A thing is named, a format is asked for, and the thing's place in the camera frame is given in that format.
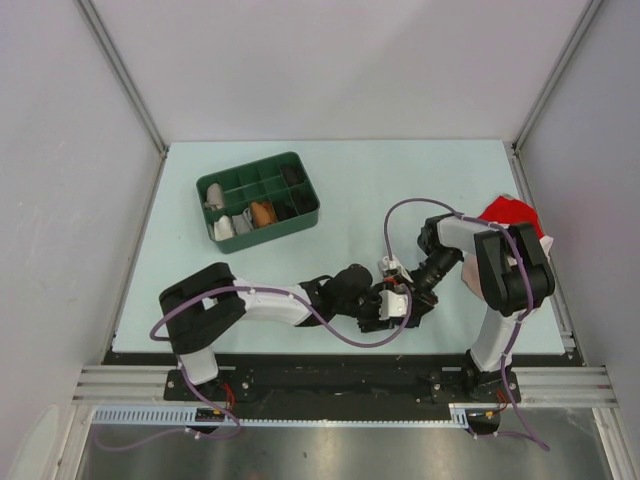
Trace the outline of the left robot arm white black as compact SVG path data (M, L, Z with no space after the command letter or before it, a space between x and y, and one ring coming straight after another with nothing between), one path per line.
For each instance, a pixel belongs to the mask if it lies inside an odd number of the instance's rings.
M236 277L230 266L214 263L166 288L159 295L167 335L197 398L214 397L221 387L214 342L239 321L281 322L292 327L326 325L335 316L354 318L362 330L387 328L407 313L408 299L397 286L373 283L368 269L351 265L291 287L274 287Z

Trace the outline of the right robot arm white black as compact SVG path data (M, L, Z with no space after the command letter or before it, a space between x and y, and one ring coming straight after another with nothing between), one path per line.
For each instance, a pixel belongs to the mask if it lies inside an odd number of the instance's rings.
M490 401L518 399L512 356L525 319L555 291L555 279L532 224L502 226L445 214L427 219L417 240L426 255L419 266L398 275L411 291L412 317L435 306L435 287L465 257L476 260L486 313L478 337L452 372L432 370L420 377L434 396Z

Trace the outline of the green compartment organizer tray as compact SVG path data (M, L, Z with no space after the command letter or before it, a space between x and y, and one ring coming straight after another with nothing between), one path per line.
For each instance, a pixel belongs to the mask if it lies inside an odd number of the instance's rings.
M305 182L288 187L280 171L281 165L299 168L306 176ZM208 210L204 206L206 190L213 183L219 183L224 191L225 207L217 211ZM209 238L223 254L234 253L311 228L317 224L319 218L320 201L300 156L293 151L204 175L196 181L196 191ZM252 232L236 235L225 241L214 240L213 225L221 216L227 215L232 220L233 215L241 213L247 207L250 208L251 202L268 201L272 204L274 201L284 201L295 208L291 198L293 191L313 195L317 199L318 209L305 215L297 213L295 218L265 228L257 229L254 226Z

